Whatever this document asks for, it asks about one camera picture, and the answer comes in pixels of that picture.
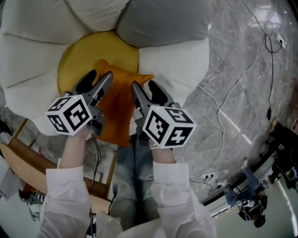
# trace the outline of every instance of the gray floor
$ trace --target gray floor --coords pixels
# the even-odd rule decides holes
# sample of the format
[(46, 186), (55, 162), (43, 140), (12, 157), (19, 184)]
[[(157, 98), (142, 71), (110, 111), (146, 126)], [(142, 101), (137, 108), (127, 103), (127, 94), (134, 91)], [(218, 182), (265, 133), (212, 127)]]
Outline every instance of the gray floor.
[[(210, 68), (201, 82), (204, 90), (211, 93), (219, 104), (222, 103), (227, 91), (236, 83), (240, 74), (249, 67), (261, 49), (264, 33), (256, 20), (245, 8), (241, 0), (209, 0), (210, 2)], [(288, 108), (291, 96), (292, 76), (297, 76), (297, 45), (298, 25), (294, 14), (286, 0), (245, 0), (251, 11), (257, 16), (264, 27), (271, 20), (274, 27), (280, 27), (285, 33), (286, 49), (274, 54), (274, 83), (271, 95), (272, 117), (290, 126), (293, 118)], [(270, 24), (267, 31), (271, 34)], [(273, 41), (274, 50), (278, 43)], [(207, 172), (216, 172), (210, 181), (214, 187), (217, 178), (231, 177), (240, 172), (240, 164), (248, 157), (251, 164), (259, 161), (258, 154), (264, 149), (266, 119), (269, 107), (268, 97), (271, 86), (271, 55), (263, 46), (261, 56), (251, 70), (244, 74), (240, 83), (231, 91), (220, 114), (225, 127), (224, 148), (217, 161), (217, 167)], [(17, 128), (22, 118), (13, 114), (5, 106), (5, 98), (0, 90), (0, 115)], [(188, 97), (184, 106), (196, 120), (198, 127), (188, 144), (182, 149), (174, 150), (179, 162), (190, 164), (190, 178), (197, 178), (203, 170), (212, 165), (219, 152), (222, 131), (217, 121), (217, 107), (214, 101), (202, 90), (196, 88)], [(28, 123), (20, 138), (29, 143), (33, 138), (37, 141), (34, 149), (40, 151), (54, 162), (61, 156), (66, 137), (46, 137), (40, 135), (32, 123)], [(7, 142), (9, 136), (0, 138)], [(98, 171), (107, 175), (107, 171), (115, 151), (115, 146), (100, 143), (103, 160)], [(92, 140), (88, 141), (85, 159), (85, 174), (92, 177), (96, 159)], [(209, 185), (191, 183), (200, 200), (208, 196)]]

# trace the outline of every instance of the legs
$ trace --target legs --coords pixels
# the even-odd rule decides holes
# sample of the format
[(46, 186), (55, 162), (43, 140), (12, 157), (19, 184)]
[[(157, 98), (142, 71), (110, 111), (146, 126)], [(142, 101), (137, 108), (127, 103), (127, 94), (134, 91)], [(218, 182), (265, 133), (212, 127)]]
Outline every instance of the legs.
[(110, 215), (121, 219), (123, 230), (159, 218), (151, 195), (153, 158), (149, 148), (141, 147), (138, 138), (130, 137), (129, 147), (117, 152), (113, 179), (114, 201)]
[(248, 189), (245, 192), (235, 195), (230, 185), (225, 186), (223, 190), (227, 203), (231, 206), (236, 205), (236, 202), (239, 200), (250, 199), (251, 197), (253, 197), (256, 194), (255, 190), (260, 185), (258, 179), (248, 166), (244, 166), (242, 168), (242, 172), (246, 175), (248, 180)]
[(123, 230), (136, 225), (135, 179), (134, 179), (134, 151), (132, 140), (128, 148), (121, 147), (117, 152), (117, 164), (113, 178), (114, 201), (110, 215), (121, 219)]
[(227, 204), (230, 206), (236, 205), (237, 198), (236, 198), (236, 195), (234, 194), (234, 192), (232, 191), (231, 186), (227, 185), (224, 188), (223, 192), (225, 195), (225, 199), (227, 200)]
[(140, 222), (145, 223), (159, 218), (157, 204), (151, 195), (153, 182), (152, 152), (148, 147), (141, 147), (138, 138), (135, 142), (135, 178), (139, 198)]
[(257, 189), (260, 185), (258, 179), (256, 176), (253, 174), (251, 169), (249, 167), (245, 167), (242, 172), (246, 175), (246, 178), (248, 180), (248, 186), (251, 189)]

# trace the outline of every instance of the black cable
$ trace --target black cable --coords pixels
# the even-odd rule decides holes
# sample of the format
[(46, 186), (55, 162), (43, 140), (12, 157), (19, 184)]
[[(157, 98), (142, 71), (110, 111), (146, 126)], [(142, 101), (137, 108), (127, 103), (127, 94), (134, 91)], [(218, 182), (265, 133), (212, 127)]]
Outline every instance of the black cable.
[(257, 24), (260, 26), (261, 30), (262, 30), (265, 34), (267, 34), (266, 31), (261, 27), (261, 25), (260, 25), (259, 21), (257, 20), (257, 17), (255, 16), (255, 14), (252, 13), (252, 11), (249, 9), (249, 7), (246, 5), (246, 3), (245, 3), (243, 0), (242, 0), (242, 2), (243, 2), (243, 4), (246, 6), (247, 10), (254, 16), (254, 18), (256, 19)]
[(112, 206), (112, 203), (113, 203), (115, 197), (116, 196), (113, 197), (110, 206), (108, 206), (108, 215), (110, 215), (110, 209), (111, 209), (111, 206)]
[[(95, 176), (96, 176), (96, 171), (97, 171), (97, 168), (98, 168), (98, 165), (100, 164), (101, 160), (102, 160), (102, 154), (101, 154), (101, 151), (98, 147), (98, 144), (96, 142), (96, 138), (94, 135), (92, 135), (92, 139), (94, 141), (94, 144), (95, 144), (95, 147), (96, 147), (96, 164), (95, 164), (95, 170), (94, 170), (94, 176), (93, 176), (93, 180), (92, 180), (92, 183), (91, 183), (91, 186), (89, 188), (89, 194), (91, 194), (92, 192), (92, 188), (93, 188), (93, 185), (94, 185), (94, 182), (95, 182)], [(91, 231), (91, 236), (92, 238), (94, 237), (93, 235), (93, 227), (92, 227), (92, 208), (90, 207), (90, 213), (89, 213), (89, 216), (90, 216), (90, 231)]]
[[(269, 38), (271, 50), (268, 49), (267, 44), (266, 44), (267, 37)], [(271, 60), (272, 60), (272, 80), (271, 80), (271, 86), (270, 86), (270, 94), (269, 94), (269, 97), (268, 97), (269, 108), (268, 108), (268, 111), (267, 111), (267, 119), (268, 119), (268, 122), (271, 125), (271, 128), (272, 128), (272, 124), (270, 122), (270, 119), (271, 119), (272, 110), (271, 110), (270, 97), (271, 97), (271, 94), (272, 94), (273, 80), (274, 80), (274, 60), (273, 60), (273, 54), (274, 53), (278, 53), (279, 50), (281, 49), (282, 45), (283, 45), (283, 42), (280, 41), (280, 47), (279, 47), (279, 49), (277, 51), (273, 51), (271, 38), (266, 34), (266, 36), (265, 36), (265, 46), (266, 46), (266, 49), (268, 50), (268, 52), (271, 54)]]
[(96, 147), (96, 165), (95, 165), (93, 180), (92, 180), (91, 186), (89, 188), (89, 194), (91, 193), (92, 188), (93, 188), (93, 185), (94, 185), (94, 182), (95, 182), (96, 171), (97, 171), (98, 165), (100, 164), (100, 162), (102, 160), (102, 154), (101, 154), (101, 151), (99, 150), (99, 147), (98, 147), (98, 144), (96, 142), (96, 138), (95, 138), (94, 135), (92, 135), (92, 139), (93, 139), (94, 144), (95, 144), (95, 147)]
[(207, 178), (205, 178), (202, 182), (199, 182), (199, 181), (194, 181), (194, 180), (189, 179), (190, 182), (198, 183), (198, 184), (201, 184), (201, 183), (205, 182), (206, 180), (207, 180)]
[[(269, 53), (273, 53), (273, 54), (275, 54), (275, 53), (278, 53), (279, 51), (280, 51), (280, 49), (281, 49), (281, 47), (283, 46), (283, 42), (282, 41), (280, 41), (279, 43), (280, 43), (280, 46), (279, 46), (279, 49), (277, 50), (277, 51), (273, 51), (273, 49), (272, 49), (272, 43), (271, 43), (271, 38), (269, 37), (269, 35), (268, 34), (266, 34), (266, 39), (265, 39), (265, 46), (266, 46), (266, 49), (269, 51)], [(271, 45), (271, 50), (269, 50), (268, 49), (268, 46), (267, 46), (267, 37), (269, 38), (269, 40), (270, 40), (270, 45)]]

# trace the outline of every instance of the hand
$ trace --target hand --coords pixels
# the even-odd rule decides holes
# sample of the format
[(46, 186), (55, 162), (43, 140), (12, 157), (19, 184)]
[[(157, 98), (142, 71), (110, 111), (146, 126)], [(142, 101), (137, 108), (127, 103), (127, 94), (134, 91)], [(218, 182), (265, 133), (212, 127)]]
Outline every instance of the hand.
[(171, 149), (152, 149), (153, 161), (161, 164), (174, 164), (176, 163), (175, 157)]
[(79, 130), (77, 132), (77, 134), (74, 135), (74, 137), (78, 137), (78, 138), (81, 138), (81, 139), (86, 139), (87, 136), (89, 135), (89, 125), (86, 124), (81, 130)]

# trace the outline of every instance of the wooden chair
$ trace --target wooden chair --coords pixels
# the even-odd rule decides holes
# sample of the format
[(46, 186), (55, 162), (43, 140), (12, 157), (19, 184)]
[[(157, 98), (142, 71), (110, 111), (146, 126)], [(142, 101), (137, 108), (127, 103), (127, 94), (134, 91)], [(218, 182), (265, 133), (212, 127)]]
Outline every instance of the wooden chair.
[[(27, 121), (28, 119), (24, 119), (8, 145), (1, 144), (0, 149), (4, 155), (4, 159), (15, 174), (30, 186), (47, 194), (46, 169), (57, 168), (57, 165), (31, 149), (35, 140), (27, 146), (17, 138)], [(94, 182), (90, 194), (92, 212), (94, 213), (108, 212), (110, 205), (108, 193), (112, 183), (116, 160), (117, 156), (115, 153), (108, 173), (107, 182), (105, 184), (102, 183), (102, 174), (100, 182)], [(84, 181), (87, 189), (89, 189), (92, 180), (84, 178)]]

